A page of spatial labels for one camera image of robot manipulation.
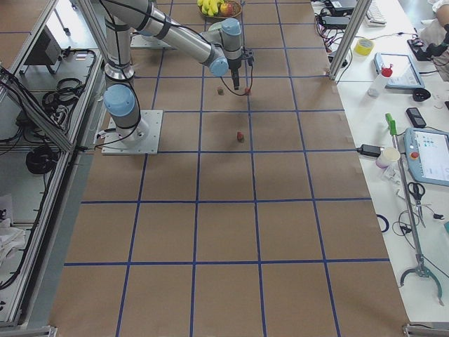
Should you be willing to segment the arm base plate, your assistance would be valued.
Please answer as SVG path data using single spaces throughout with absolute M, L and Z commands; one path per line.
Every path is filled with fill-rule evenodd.
M 156 154 L 159 149 L 162 120 L 162 110 L 142 110 L 137 129 L 131 136 L 124 138 L 132 129 L 116 129 L 113 119 L 110 118 L 108 127 L 116 130 L 106 134 L 101 152 L 104 155 Z
M 153 36 L 145 36 L 137 33 L 132 34 L 130 46 L 134 49 L 174 49 L 170 44 Z

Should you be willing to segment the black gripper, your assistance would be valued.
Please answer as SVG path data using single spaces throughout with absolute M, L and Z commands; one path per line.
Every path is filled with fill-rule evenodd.
M 239 68 L 241 67 L 241 59 L 230 59 L 229 60 L 229 69 L 232 75 L 232 85 L 233 88 L 239 89 L 240 87 L 240 79 L 239 79 Z

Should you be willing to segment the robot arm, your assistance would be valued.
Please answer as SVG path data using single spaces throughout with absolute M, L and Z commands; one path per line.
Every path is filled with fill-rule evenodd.
M 106 12 L 107 37 L 107 89 L 103 102 L 119 140 L 139 140 L 147 131 L 133 88 L 135 72 L 130 61 L 133 29 L 186 53 L 216 77 L 230 73 L 234 89 L 239 89 L 244 47 L 237 19 L 227 18 L 219 29 L 199 34 L 160 11 L 153 1 L 101 1 L 101 5 Z

